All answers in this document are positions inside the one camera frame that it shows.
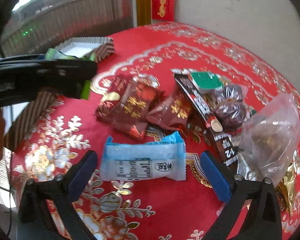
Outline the blue white snack packet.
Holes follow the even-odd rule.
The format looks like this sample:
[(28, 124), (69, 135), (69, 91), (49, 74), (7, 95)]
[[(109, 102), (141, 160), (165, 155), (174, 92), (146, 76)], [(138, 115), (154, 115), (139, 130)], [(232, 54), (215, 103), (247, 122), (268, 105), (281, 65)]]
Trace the blue white snack packet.
[(100, 165), (104, 181), (138, 181), (169, 178), (186, 180), (186, 147), (178, 132), (161, 141), (119, 144), (108, 137)]

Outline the small dark red snack packet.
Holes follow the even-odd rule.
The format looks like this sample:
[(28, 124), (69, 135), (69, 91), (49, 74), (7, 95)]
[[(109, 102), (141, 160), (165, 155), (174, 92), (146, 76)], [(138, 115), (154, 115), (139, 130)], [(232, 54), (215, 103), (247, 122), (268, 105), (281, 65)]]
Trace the small dark red snack packet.
[(191, 113), (192, 104), (177, 87), (147, 114), (146, 120), (168, 131), (184, 132)]

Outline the black long coffee sachet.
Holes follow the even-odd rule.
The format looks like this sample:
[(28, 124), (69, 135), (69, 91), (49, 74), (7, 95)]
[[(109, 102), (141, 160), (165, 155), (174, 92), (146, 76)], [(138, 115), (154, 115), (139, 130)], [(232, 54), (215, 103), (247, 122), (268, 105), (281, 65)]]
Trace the black long coffee sachet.
[(222, 163), (233, 174), (236, 174), (238, 166), (237, 152), (228, 133), (223, 129), (223, 126), (187, 75), (174, 74), (174, 80), (198, 112), (206, 127), (210, 142), (219, 153)]

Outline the red paper wall decoration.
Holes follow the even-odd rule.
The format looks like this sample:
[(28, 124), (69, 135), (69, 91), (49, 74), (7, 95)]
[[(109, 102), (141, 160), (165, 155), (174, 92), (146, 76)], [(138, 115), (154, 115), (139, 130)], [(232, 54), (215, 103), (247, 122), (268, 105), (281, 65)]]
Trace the red paper wall decoration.
[(174, 21), (175, 0), (151, 0), (152, 20)]

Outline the clear bag of dates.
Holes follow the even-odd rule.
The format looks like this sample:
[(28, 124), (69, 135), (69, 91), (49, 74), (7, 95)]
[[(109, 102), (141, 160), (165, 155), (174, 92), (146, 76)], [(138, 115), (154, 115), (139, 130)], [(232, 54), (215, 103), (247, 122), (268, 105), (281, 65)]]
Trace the clear bag of dates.
[(247, 93), (247, 86), (231, 83), (204, 95), (224, 130), (236, 131), (242, 127), (247, 116), (244, 104)]

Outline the striped white tray box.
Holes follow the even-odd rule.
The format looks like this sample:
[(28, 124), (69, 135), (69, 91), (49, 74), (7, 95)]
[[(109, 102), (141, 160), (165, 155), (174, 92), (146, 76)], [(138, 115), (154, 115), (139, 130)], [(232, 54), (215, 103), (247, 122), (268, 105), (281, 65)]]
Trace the striped white tray box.
[(110, 37), (73, 37), (50, 48), (44, 56), (46, 66), (21, 83), (22, 102), (28, 105), (5, 135), (4, 146), (15, 151), (57, 95), (87, 99), (98, 63), (114, 51)]

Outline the green small packet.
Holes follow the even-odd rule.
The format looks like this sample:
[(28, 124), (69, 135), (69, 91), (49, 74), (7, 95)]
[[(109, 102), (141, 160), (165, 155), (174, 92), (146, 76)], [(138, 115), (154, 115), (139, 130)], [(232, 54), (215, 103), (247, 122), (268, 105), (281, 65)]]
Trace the green small packet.
[(223, 87), (219, 77), (211, 72), (192, 72), (190, 80), (201, 94), (212, 93), (216, 89)]

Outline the gold foil snack bar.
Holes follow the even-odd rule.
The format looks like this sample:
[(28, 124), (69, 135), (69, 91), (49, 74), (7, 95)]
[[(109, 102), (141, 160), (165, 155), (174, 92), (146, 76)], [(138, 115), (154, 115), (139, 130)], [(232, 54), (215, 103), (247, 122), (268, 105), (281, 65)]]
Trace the gold foil snack bar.
[(295, 199), (295, 170), (291, 163), (285, 175), (276, 187), (276, 194), (279, 201), (279, 207), (282, 212), (288, 211), (290, 216), (293, 213), (293, 205)]

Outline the clear bag of walnuts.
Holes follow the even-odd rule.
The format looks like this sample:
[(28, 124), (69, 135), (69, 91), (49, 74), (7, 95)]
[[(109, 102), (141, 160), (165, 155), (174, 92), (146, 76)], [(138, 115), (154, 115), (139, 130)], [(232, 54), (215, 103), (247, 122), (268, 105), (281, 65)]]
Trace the clear bag of walnuts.
[(293, 94), (281, 93), (243, 125), (237, 173), (246, 180), (269, 178), (277, 186), (300, 142), (300, 117)]

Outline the green snack packet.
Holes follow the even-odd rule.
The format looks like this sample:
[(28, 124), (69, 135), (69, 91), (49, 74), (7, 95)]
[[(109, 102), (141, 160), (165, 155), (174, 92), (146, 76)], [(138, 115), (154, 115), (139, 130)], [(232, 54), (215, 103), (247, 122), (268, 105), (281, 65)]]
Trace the green snack packet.
[(49, 81), (48, 90), (68, 98), (88, 100), (90, 84), (97, 73), (97, 63), (90, 59), (68, 56), (57, 49), (50, 48), (45, 59), (56, 68)]

